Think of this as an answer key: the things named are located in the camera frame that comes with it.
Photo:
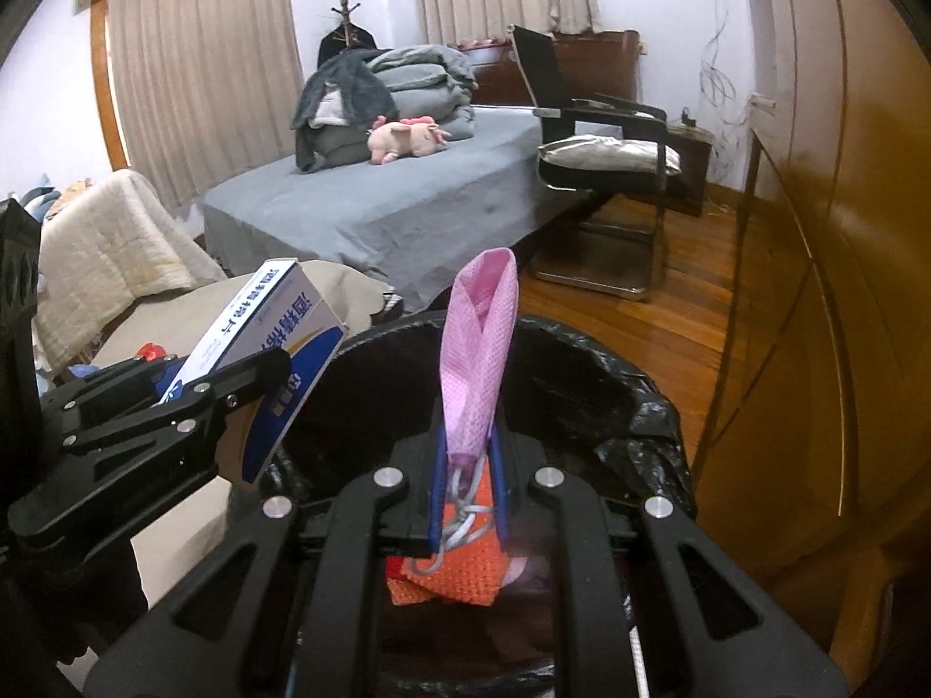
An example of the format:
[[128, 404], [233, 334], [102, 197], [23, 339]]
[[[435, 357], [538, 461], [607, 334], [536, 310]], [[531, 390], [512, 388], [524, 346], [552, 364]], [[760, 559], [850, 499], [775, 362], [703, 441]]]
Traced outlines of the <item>red plastic bag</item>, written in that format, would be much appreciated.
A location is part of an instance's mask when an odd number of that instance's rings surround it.
[[139, 358], [142, 358], [145, 361], [154, 361], [155, 359], [166, 358], [167, 351], [164, 350], [161, 345], [147, 342], [136, 351], [136, 356], [139, 356]]

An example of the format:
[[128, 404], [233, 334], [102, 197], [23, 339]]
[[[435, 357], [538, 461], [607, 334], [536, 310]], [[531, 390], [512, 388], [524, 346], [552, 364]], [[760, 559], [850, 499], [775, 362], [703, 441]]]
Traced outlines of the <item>white blue mask box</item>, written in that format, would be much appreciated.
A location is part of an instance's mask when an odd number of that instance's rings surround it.
[[253, 367], [259, 382], [215, 394], [228, 412], [216, 447], [219, 474], [252, 487], [345, 338], [344, 323], [299, 262], [270, 258], [219, 312], [161, 400], [169, 404], [200, 383], [218, 386], [233, 367]]

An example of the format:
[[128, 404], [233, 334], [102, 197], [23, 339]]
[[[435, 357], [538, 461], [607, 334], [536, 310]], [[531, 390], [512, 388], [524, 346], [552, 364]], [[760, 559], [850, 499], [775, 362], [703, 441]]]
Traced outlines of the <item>orange mesh cloth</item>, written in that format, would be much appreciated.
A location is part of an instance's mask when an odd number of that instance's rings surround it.
[[386, 586], [393, 605], [408, 607], [439, 600], [490, 607], [504, 587], [523, 575], [528, 559], [508, 556], [497, 539], [489, 469], [478, 482], [475, 506], [481, 507], [481, 512], [468, 514], [472, 523], [463, 534], [461, 547], [429, 560], [388, 560]]

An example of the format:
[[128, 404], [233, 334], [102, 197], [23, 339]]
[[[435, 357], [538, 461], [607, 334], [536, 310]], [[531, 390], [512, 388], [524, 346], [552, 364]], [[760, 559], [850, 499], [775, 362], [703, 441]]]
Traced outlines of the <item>beige tablecloth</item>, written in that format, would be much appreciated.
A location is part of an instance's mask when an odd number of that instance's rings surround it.
[[156, 404], [210, 398], [222, 425], [218, 474], [133, 539], [148, 602], [218, 545], [229, 496], [254, 492], [337, 350], [398, 302], [393, 285], [346, 265], [270, 258], [177, 298], [140, 301], [102, 342], [93, 369], [156, 351], [166, 366]]

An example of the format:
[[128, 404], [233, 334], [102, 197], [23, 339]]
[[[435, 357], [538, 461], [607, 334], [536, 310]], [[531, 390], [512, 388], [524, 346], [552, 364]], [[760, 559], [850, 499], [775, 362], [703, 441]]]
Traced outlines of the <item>beige quilted blanket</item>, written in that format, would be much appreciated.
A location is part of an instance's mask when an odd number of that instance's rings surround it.
[[129, 169], [89, 187], [42, 226], [38, 271], [33, 349], [52, 375], [136, 301], [226, 277], [153, 184]]

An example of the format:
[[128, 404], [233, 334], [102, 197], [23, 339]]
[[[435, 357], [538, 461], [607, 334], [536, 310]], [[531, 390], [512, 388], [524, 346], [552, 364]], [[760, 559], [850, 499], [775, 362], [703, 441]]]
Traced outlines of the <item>wooden wardrobe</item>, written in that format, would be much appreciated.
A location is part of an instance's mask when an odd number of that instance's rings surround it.
[[699, 520], [860, 696], [929, 690], [929, 30], [753, 0], [753, 151]]

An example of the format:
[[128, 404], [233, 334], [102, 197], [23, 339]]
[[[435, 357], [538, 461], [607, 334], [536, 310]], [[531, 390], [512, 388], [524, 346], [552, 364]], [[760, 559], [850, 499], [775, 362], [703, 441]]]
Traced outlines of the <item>blue white scalloped blanket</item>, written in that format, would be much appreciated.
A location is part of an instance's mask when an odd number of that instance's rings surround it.
[[52, 184], [51, 178], [41, 175], [35, 184], [25, 194], [19, 194], [16, 200], [33, 219], [42, 222], [60, 197], [62, 193]]

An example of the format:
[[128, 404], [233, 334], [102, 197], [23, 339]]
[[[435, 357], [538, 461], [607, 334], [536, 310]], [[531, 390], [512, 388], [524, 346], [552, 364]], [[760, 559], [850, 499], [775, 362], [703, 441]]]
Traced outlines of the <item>left beige curtain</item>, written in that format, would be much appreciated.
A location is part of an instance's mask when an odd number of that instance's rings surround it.
[[292, 153], [290, 0], [109, 0], [107, 31], [129, 166], [174, 215]]

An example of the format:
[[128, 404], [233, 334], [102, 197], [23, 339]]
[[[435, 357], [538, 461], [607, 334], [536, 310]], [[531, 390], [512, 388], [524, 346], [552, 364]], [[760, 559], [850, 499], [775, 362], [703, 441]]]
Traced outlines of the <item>dark grey fleece jacket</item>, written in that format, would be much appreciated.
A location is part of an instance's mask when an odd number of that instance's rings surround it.
[[369, 159], [369, 131], [379, 117], [396, 120], [390, 90], [369, 68], [386, 49], [347, 49], [306, 80], [290, 128], [301, 173]]

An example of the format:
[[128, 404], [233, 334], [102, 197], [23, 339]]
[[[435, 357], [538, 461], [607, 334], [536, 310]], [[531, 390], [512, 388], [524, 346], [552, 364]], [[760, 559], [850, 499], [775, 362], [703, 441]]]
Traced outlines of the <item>pink plush pig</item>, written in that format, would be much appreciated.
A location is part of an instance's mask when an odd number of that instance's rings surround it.
[[440, 128], [429, 115], [399, 120], [379, 115], [368, 134], [369, 162], [373, 166], [385, 166], [398, 159], [434, 155], [445, 148], [450, 139], [452, 134]]

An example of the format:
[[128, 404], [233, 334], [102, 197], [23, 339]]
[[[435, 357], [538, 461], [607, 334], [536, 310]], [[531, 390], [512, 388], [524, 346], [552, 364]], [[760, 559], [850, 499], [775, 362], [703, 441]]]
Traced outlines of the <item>folded grey duvet pile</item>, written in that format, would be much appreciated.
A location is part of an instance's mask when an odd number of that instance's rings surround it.
[[442, 44], [399, 47], [369, 60], [368, 68], [392, 95], [399, 120], [432, 118], [452, 140], [475, 134], [478, 80], [461, 51]]

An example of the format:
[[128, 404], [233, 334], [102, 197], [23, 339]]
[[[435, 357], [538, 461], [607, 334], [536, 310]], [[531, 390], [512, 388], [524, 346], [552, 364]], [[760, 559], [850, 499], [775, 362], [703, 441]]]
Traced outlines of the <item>wooden coat stand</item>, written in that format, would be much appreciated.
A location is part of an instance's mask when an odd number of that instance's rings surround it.
[[339, 0], [339, 5], [333, 8], [337, 24], [319, 42], [317, 66], [322, 66], [344, 51], [377, 47], [374, 35], [363, 27], [357, 26], [352, 20], [353, 13], [359, 8], [358, 3], [352, 5], [349, 0]]

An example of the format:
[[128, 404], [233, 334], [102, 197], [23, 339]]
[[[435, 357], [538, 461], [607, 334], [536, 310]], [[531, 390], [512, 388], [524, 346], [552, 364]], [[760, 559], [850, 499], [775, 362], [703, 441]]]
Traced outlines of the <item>dark wooden nightstand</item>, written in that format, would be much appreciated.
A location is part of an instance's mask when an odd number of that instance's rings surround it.
[[667, 175], [666, 206], [683, 215], [700, 218], [704, 211], [705, 182], [715, 136], [707, 129], [678, 120], [667, 127], [667, 160], [678, 155], [680, 172]]

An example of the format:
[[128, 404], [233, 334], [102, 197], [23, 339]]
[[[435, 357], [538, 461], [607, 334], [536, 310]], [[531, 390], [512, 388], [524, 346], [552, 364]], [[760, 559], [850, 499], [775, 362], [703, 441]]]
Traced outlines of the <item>silver chair cushion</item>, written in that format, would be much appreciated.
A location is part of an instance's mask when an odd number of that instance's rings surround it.
[[568, 170], [656, 173], [659, 149], [652, 140], [578, 134], [541, 145], [538, 155], [543, 162]]

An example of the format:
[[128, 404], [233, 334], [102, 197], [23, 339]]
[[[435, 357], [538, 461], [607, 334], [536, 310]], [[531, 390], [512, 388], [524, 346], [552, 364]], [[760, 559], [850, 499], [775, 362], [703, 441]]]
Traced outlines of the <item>dark wooden headboard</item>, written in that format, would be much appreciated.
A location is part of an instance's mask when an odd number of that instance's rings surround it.
[[[641, 35], [636, 30], [554, 35], [557, 63], [575, 98], [638, 95]], [[528, 106], [532, 100], [519, 73], [511, 42], [499, 38], [461, 42], [457, 49], [474, 69], [474, 101], [486, 106]]]

